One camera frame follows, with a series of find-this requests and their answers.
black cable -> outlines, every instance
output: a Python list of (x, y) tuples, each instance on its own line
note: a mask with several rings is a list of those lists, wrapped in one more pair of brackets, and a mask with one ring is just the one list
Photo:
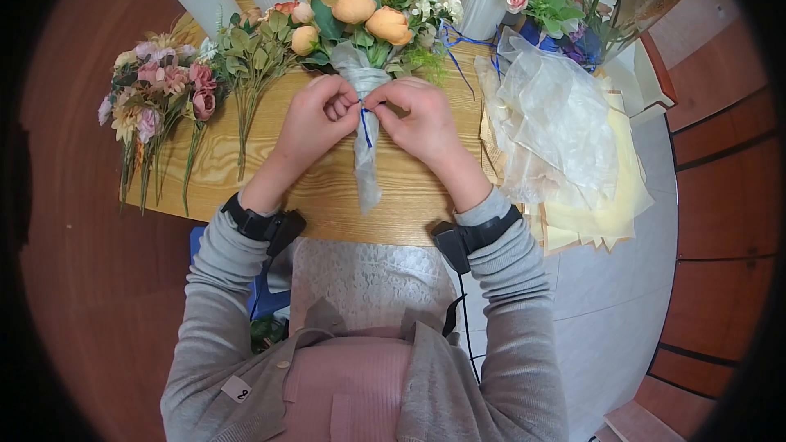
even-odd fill
[[(267, 271), (270, 270), (270, 264), (273, 262), (272, 258), (267, 258), (264, 263), (262, 263), (262, 272), (260, 275), (264, 275), (267, 277)], [(254, 311), (256, 311), (256, 305), (260, 302), (260, 289), (256, 289), (256, 299), (254, 299), (254, 305), (251, 306), (251, 310), (248, 312), (248, 320), (250, 321), (254, 317)]]

flower bouquet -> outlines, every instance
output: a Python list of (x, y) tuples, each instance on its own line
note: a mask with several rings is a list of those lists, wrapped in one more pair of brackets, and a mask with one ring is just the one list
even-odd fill
[(208, 64), (227, 79), (237, 101), (238, 134), (241, 148), (237, 158), (239, 168), (237, 180), (243, 180), (245, 170), (245, 147), (251, 122), (262, 91), (275, 78), (294, 65), (296, 54), (290, 44), (303, 6), (297, 0), (276, 4), (262, 16), (258, 7), (242, 15), (233, 14), (230, 24), (222, 28), (216, 42), (205, 38), (201, 50)]
[(182, 198), (204, 127), (215, 107), (226, 97), (221, 76), (202, 64), (197, 50), (180, 44), (171, 34), (147, 34), (128, 52), (118, 55), (113, 68), (112, 89), (98, 108), (98, 122), (113, 118), (115, 138), (122, 140), (120, 173), (121, 208), (135, 170), (142, 171), (140, 210), (145, 200), (150, 170), (154, 166), (156, 202), (160, 198), (161, 145), (168, 133), (183, 118), (193, 122), (191, 147), (183, 176)]
[[(446, 23), (464, 15), (459, 0), (338, 0), (330, 7), (311, 0), (309, 14), (292, 35), (291, 48), (307, 68), (330, 65), (362, 100), (393, 77), (423, 68), (429, 81), (445, 77)], [(361, 111), (355, 139), (355, 177), (365, 215), (382, 196), (376, 176), (379, 121)]]

small white flower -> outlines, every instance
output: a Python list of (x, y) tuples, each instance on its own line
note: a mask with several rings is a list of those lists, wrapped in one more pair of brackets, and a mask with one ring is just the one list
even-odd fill
[(205, 38), (199, 47), (199, 58), (202, 60), (212, 60), (218, 51), (219, 44), (215, 41), (210, 41), (210, 38)]

orange peony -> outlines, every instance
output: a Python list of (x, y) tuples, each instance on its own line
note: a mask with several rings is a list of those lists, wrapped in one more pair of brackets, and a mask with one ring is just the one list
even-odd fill
[(376, 10), (377, 3), (373, 0), (338, 0), (333, 6), (333, 17), (347, 24), (359, 24)]
[(407, 17), (396, 9), (388, 6), (382, 7), (366, 22), (368, 32), (391, 44), (401, 46), (412, 40), (412, 31), (409, 30)]

white floor tile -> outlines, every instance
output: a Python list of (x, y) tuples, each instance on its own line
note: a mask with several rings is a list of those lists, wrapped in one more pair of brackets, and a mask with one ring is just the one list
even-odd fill
[(653, 358), (670, 294), (665, 286), (602, 311), (555, 321), (567, 406), (581, 405), (601, 420), (630, 400), (623, 398), (633, 396)]
[(647, 175), (647, 188), (676, 194), (677, 181), (666, 119), (656, 117), (633, 127), (633, 136), (636, 153)]
[(634, 240), (619, 242), (608, 253), (601, 247), (576, 246), (560, 253), (554, 319), (604, 309), (632, 299)]
[(651, 191), (655, 203), (636, 218), (632, 297), (670, 285), (677, 259), (677, 195)]

